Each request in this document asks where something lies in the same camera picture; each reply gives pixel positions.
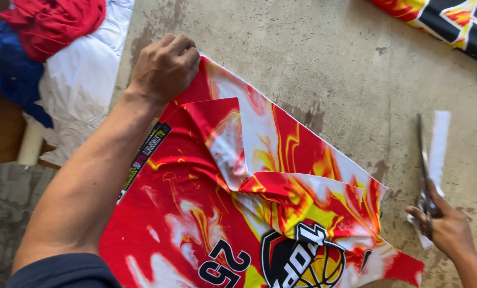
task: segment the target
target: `hand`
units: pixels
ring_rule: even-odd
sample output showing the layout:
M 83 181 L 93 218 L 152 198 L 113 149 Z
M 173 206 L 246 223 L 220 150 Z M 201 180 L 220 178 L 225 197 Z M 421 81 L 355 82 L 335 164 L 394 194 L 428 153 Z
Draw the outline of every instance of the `hand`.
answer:
M 415 207 L 408 206 L 405 211 L 420 222 L 420 230 L 429 235 L 435 246 L 452 261 L 463 256 L 477 255 L 471 228 L 465 215 L 452 208 L 435 189 L 434 182 L 430 181 L 430 194 L 436 205 L 436 218 L 427 223 L 425 213 Z
M 127 90 L 165 105 L 189 87 L 198 71 L 194 41 L 167 33 L 141 50 Z

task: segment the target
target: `forearm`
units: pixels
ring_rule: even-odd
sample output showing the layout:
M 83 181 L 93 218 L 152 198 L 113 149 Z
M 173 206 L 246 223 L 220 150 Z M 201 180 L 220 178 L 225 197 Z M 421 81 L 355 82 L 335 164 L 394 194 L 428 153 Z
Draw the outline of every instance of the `forearm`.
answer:
M 464 288 L 477 288 L 477 255 L 457 255 L 452 258 Z
M 162 109 L 129 91 L 123 94 L 45 190 L 17 252 L 14 271 L 49 254 L 98 253 L 133 157 Z

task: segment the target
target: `white fabric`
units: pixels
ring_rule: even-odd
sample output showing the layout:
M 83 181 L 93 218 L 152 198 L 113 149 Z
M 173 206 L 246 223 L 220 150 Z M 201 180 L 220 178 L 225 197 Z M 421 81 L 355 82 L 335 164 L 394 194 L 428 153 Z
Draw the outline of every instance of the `white fabric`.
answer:
M 441 190 L 441 176 L 443 175 L 443 165 L 445 163 L 446 142 L 448 138 L 448 126 L 450 125 L 451 113 L 449 111 L 434 111 L 434 126 L 432 128 L 432 143 L 430 145 L 430 153 L 428 160 L 429 178 L 434 182 L 438 193 L 444 197 L 445 193 Z M 421 192 L 422 199 L 419 202 L 419 208 L 423 209 L 425 205 L 425 193 Z M 427 236 L 420 232 L 420 223 L 411 215 L 407 215 L 407 219 L 414 225 L 418 238 L 423 249 L 432 246 Z
M 62 166 L 108 113 L 135 0 L 107 0 L 105 20 L 45 63 L 40 105 L 54 121 L 43 137 L 57 148 L 40 158 Z

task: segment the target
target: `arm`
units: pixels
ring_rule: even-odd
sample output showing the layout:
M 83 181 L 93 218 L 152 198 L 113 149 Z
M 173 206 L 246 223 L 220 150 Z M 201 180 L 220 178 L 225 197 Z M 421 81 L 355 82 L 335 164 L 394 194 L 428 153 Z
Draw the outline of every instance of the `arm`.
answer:
M 477 252 L 466 217 L 439 195 L 432 181 L 430 192 L 438 207 L 438 216 L 432 219 L 432 225 L 427 225 L 425 213 L 417 207 L 408 206 L 406 212 L 418 219 L 422 232 L 452 260 L 463 287 L 477 288 Z
M 57 173 L 35 208 L 13 273 L 64 253 L 98 254 L 98 243 L 146 129 L 196 76 L 199 52 L 166 34 L 141 51 L 130 86 L 100 128 Z

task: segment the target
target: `basketball jersey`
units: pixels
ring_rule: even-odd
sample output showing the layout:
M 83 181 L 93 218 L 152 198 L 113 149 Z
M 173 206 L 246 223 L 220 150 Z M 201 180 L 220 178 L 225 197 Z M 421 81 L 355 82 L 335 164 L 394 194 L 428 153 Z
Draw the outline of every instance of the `basketball jersey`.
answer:
M 202 56 L 141 148 L 100 242 L 126 287 L 419 286 L 380 232 L 387 188 Z

